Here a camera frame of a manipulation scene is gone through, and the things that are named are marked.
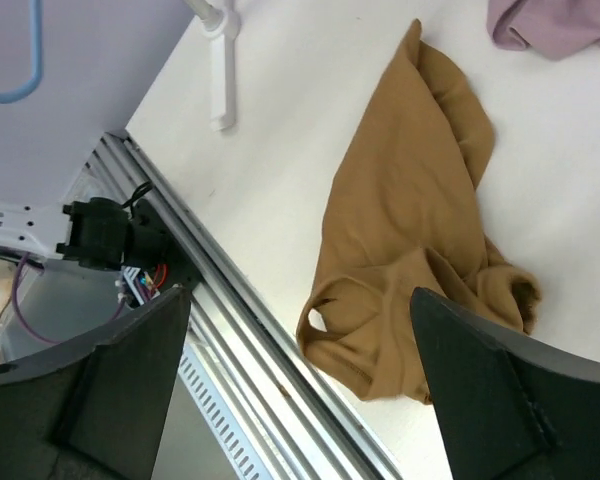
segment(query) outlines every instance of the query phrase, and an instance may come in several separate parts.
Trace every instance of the gray floor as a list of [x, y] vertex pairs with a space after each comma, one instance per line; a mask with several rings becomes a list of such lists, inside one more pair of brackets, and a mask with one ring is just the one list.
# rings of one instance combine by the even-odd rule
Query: gray floor
[[178, 378], [152, 480], [236, 478], [216, 438]]

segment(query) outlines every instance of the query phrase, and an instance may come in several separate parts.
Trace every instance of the crumpled fabric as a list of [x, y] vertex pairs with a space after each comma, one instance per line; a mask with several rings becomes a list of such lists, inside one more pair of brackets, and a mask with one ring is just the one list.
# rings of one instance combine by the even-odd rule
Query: crumpled fabric
[[501, 48], [560, 60], [600, 46], [600, 0], [490, 0], [487, 30]]
[[415, 287], [527, 333], [540, 300], [534, 277], [482, 229], [475, 189], [491, 123], [460, 69], [420, 36], [415, 21], [333, 179], [296, 332], [306, 358], [362, 400], [431, 402], [409, 316]]

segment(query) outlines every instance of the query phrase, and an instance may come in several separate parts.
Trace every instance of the brown cloth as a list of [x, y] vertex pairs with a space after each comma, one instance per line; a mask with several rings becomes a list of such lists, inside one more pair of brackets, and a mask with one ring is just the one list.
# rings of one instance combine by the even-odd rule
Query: brown cloth
[[[420, 35], [415, 21], [334, 177], [297, 330], [307, 359], [362, 400], [431, 402], [409, 316], [415, 287], [527, 333], [540, 299], [482, 230], [475, 189], [493, 148], [489, 119]], [[326, 331], [310, 325], [312, 309]]]

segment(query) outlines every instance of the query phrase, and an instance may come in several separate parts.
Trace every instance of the gray wall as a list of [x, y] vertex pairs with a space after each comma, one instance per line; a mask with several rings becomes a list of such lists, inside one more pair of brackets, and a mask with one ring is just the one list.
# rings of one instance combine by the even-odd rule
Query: gray wall
[[[192, 18], [182, 0], [43, 0], [45, 76], [0, 105], [0, 201], [60, 202], [122, 128]], [[0, 0], [0, 91], [29, 75], [28, 0]]]

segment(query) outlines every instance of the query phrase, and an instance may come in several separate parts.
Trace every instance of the cloth fold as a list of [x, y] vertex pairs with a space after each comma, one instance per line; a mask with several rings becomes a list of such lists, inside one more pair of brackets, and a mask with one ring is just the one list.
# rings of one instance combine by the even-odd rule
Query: cloth fold
[[489, 119], [420, 36], [415, 21], [334, 177], [296, 332], [306, 358], [363, 400], [431, 401], [409, 316], [415, 287], [527, 333], [540, 300], [533, 276], [483, 233], [475, 189], [493, 149]]
[[600, 46], [600, 0], [490, 0], [487, 30], [501, 48], [560, 60]]

